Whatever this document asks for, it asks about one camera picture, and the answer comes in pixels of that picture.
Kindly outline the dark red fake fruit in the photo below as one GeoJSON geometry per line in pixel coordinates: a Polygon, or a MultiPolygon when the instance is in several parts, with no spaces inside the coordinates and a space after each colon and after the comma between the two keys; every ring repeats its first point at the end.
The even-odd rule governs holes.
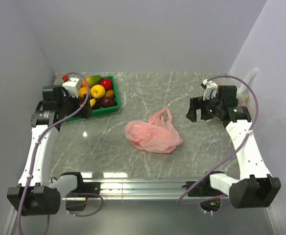
{"type": "Polygon", "coordinates": [[[103,108],[114,107],[117,106],[117,102],[112,97],[106,96],[101,100],[101,106],[103,108]]]}

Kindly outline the brown fake kiwi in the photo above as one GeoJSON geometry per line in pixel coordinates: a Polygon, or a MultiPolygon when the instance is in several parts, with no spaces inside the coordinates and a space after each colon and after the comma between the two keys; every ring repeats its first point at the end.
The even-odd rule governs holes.
{"type": "Polygon", "coordinates": [[[106,97],[109,97],[109,98],[114,98],[116,96],[114,90],[107,90],[105,95],[104,95],[104,98],[106,97]]]}

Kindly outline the pink plastic bag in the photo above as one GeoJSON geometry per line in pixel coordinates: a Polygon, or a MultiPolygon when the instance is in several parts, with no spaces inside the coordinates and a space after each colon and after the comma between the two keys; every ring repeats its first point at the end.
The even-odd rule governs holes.
{"type": "Polygon", "coordinates": [[[151,153],[171,153],[183,142],[172,124],[172,115],[167,108],[154,113],[148,122],[128,122],[124,131],[125,137],[134,147],[151,153]]]}

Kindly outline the red fake apple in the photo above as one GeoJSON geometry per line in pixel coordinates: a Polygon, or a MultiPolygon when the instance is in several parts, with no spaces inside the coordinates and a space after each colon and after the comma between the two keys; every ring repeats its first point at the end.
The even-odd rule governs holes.
{"type": "Polygon", "coordinates": [[[106,91],[113,89],[113,82],[109,78],[103,78],[100,84],[105,88],[106,91]]]}

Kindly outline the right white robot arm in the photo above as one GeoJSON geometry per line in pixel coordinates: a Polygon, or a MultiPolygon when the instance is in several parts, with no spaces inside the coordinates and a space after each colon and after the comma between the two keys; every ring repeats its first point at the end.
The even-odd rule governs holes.
{"type": "Polygon", "coordinates": [[[201,120],[218,118],[223,123],[235,149],[232,156],[238,160],[240,177],[236,180],[213,168],[187,193],[202,183],[206,195],[219,191],[229,197],[236,209],[269,207],[281,189],[281,181],[271,175],[262,159],[253,133],[253,119],[247,107],[238,104],[236,86],[206,86],[203,96],[190,99],[187,119],[196,122],[197,110],[201,120]]]}

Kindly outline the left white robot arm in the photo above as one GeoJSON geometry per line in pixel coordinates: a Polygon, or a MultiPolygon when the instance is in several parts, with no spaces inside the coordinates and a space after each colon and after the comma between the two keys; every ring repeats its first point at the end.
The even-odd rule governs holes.
{"type": "Polygon", "coordinates": [[[89,118],[89,102],[80,104],[79,86],[50,85],[42,89],[43,99],[31,117],[31,146],[22,176],[16,187],[7,191],[7,199],[21,216],[51,215],[59,211],[61,199],[85,191],[79,172],[63,173],[49,182],[51,155],[61,123],[71,117],[89,118]]]}

